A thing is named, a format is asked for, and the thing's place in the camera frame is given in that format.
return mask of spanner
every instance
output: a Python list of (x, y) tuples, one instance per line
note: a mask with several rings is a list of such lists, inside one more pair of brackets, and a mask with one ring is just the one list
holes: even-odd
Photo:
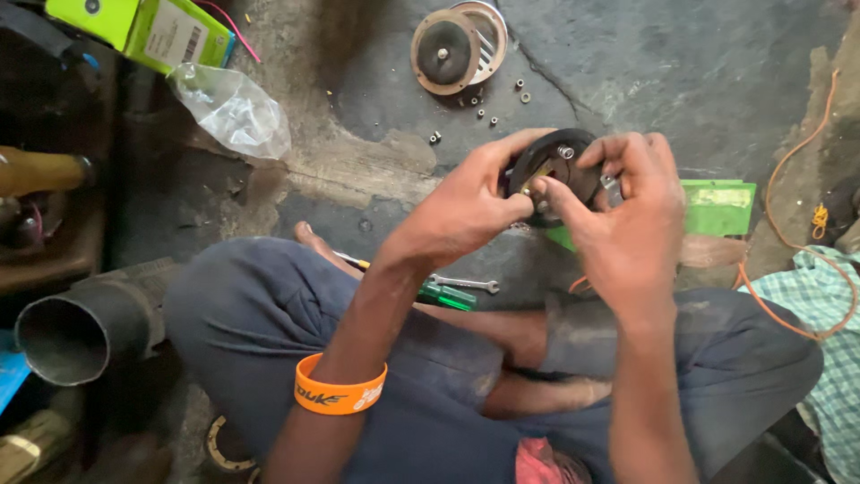
[(499, 283), (496, 281), (490, 282), (474, 282), (474, 281), (464, 281), (463, 279), (448, 279), (447, 277), (442, 277), (439, 274), (431, 274), (430, 279), (437, 284), (441, 284), (443, 286), (459, 286), (461, 288), (477, 288), (484, 289), (490, 294), (495, 294), (499, 292)]

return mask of screw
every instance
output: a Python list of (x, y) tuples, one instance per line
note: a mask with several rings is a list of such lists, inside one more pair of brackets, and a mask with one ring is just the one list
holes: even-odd
[(571, 148), (570, 146), (565, 146), (565, 145), (559, 145), (557, 151), (558, 151), (558, 156), (560, 156), (564, 159), (571, 159), (576, 154), (576, 152), (574, 151), (573, 148)]

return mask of orange wristband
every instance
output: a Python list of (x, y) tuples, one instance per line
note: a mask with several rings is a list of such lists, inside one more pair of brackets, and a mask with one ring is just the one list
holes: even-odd
[(325, 415), (348, 415), (358, 413), (376, 403), (382, 393), (382, 384), (388, 374), (388, 364), (382, 375), (367, 383), (357, 385), (331, 385), (308, 378), (316, 367), (322, 353), (310, 355), (296, 365), (296, 401), (299, 405)]

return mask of yellow string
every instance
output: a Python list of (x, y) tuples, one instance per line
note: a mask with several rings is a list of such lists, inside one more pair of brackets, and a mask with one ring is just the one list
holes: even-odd
[(824, 208), (823, 203), (819, 203), (818, 207), (815, 208), (815, 213), (812, 216), (812, 225), (815, 226), (812, 230), (812, 238), (815, 240), (822, 239), (827, 227), (827, 209)]

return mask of navy blue pants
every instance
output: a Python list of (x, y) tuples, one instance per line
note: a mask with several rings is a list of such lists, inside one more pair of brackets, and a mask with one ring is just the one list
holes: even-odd
[[(188, 370), (263, 460), (293, 405), (296, 363), (322, 351), (358, 281), (284, 239), (233, 239), (203, 251), (169, 288), (167, 332)], [(676, 294), (681, 408), (703, 481), (817, 382), (818, 345), (782, 328), (749, 296)], [(800, 325), (789, 311), (771, 305)], [(611, 376), (616, 330), (601, 301), (547, 300), (541, 371)], [(547, 436), (612, 483), (611, 398), (588, 408), (495, 421), (479, 411), (501, 370), (484, 337), (413, 310), (388, 359), (378, 403), (344, 470), (347, 482), (513, 482), (523, 436)]]

